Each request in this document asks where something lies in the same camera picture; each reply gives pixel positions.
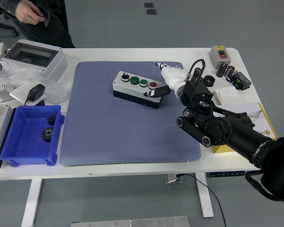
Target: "blue mat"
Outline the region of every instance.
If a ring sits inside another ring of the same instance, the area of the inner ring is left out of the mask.
[[[64,127],[63,165],[198,160],[199,143],[176,124],[185,107],[174,91],[162,98],[159,109],[114,97],[113,81],[119,71],[164,82],[155,62],[79,63]]]

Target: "white table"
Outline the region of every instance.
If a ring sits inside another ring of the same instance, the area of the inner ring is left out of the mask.
[[[231,65],[251,80],[239,52],[233,48],[227,48],[227,51],[231,57]],[[68,68],[61,76],[59,82],[66,82],[70,85],[73,83],[77,64],[83,61],[157,61],[161,63],[164,63],[165,61],[178,61],[182,63],[186,71],[189,71],[191,65],[196,60],[204,59],[206,68],[203,75],[214,76],[216,74],[216,70],[213,68],[209,57],[210,48],[64,49],[64,52],[67,54]],[[231,84],[224,78],[216,78],[214,86],[209,88],[209,90],[213,92],[215,88],[230,86]],[[240,96],[246,103],[260,102],[253,85],[245,91],[240,91]],[[14,108],[21,103],[17,100],[13,100],[9,101],[7,104]],[[61,107],[62,114],[67,117],[68,101],[61,104]],[[0,168],[0,180],[35,179],[35,181],[32,181],[27,210],[29,205],[36,207],[42,179],[45,178],[197,173],[198,176],[202,177],[203,181],[205,181],[204,174],[200,175],[199,173],[256,169],[251,163],[236,152],[215,154],[213,153],[212,148],[205,148],[203,146],[201,146],[201,158],[189,163],[115,164],[65,167],[61,164],[60,155],[62,137],[63,127],[57,149],[58,160],[55,166],[27,165],[11,167],[8,162],[3,162],[2,167]],[[32,215],[35,215],[35,212],[25,213],[22,226],[29,226],[30,223],[32,225]]]

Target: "floor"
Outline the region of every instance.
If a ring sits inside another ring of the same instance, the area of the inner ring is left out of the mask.
[[[236,48],[279,137],[284,137],[284,1],[66,0],[70,34],[77,48]],[[0,16],[0,22],[12,25]],[[11,32],[0,42],[12,47]],[[259,195],[244,177],[208,178],[228,227],[284,227],[284,203]],[[20,226],[30,180],[0,181],[0,227]],[[167,185],[162,175],[50,179],[43,181],[34,226],[69,227],[71,222],[189,216],[192,227],[219,227],[202,218],[196,183]]]

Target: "blue plastic bin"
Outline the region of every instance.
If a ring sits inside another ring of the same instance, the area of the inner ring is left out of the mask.
[[[52,127],[47,122],[50,116],[55,116],[56,120],[51,142],[46,142],[41,135],[44,129]],[[64,119],[59,105],[19,106],[0,159],[9,161],[12,167],[39,164],[54,166],[57,163],[56,153]]]

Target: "gear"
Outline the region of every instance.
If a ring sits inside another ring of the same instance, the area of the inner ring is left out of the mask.
[[[49,125],[54,125],[56,121],[56,117],[55,116],[50,116],[47,118],[47,122]]]
[[[44,129],[41,136],[45,140],[45,142],[51,142],[53,135],[53,127],[49,127],[47,129]]]

